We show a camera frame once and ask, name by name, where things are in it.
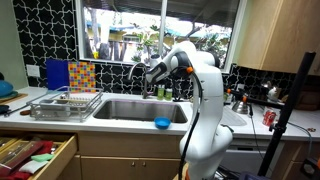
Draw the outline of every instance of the kitchen sink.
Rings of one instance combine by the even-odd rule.
[[[140,100],[107,100],[93,115],[101,120],[132,121],[153,121],[158,116],[167,117],[172,123],[188,121],[178,104]]]

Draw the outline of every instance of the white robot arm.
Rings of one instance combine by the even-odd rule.
[[[149,83],[155,83],[177,67],[192,66],[201,83],[202,92],[199,92],[195,77],[191,78],[194,86],[192,122],[180,142],[181,154],[188,144],[185,160],[189,163],[191,180],[213,179],[232,141],[230,129],[219,126],[223,112],[223,81],[220,70],[214,64],[210,53],[196,51],[193,43],[185,41],[175,45],[162,62],[146,75]]]

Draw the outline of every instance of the faucet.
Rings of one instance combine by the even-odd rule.
[[[138,66],[142,66],[145,70],[145,72],[147,72],[147,66],[144,64],[144,63],[137,63],[135,65],[133,65],[129,71],[129,74],[128,74],[128,80],[132,80],[132,75],[133,75],[133,71],[138,67]],[[144,87],[143,87],[143,92],[142,92],[142,98],[143,99],[147,99],[148,96],[151,96],[153,95],[153,92],[148,92],[147,91],[147,85],[148,85],[148,82],[147,82],[147,78],[144,78]]]

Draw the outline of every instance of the red can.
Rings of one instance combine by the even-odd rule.
[[[275,112],[267,111],[266,114],[264,115],[262,124],[264,124],[266,126],[270,126],[273,123],[275,118],[276,118]]]

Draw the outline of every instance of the green cloth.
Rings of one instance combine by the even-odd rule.
[[[43,161],[49,161],[50,159],[53,158],[53,154],[40,154],[40,155],[35,155],[31,156],[31,159],[37,162],[43,162]]]

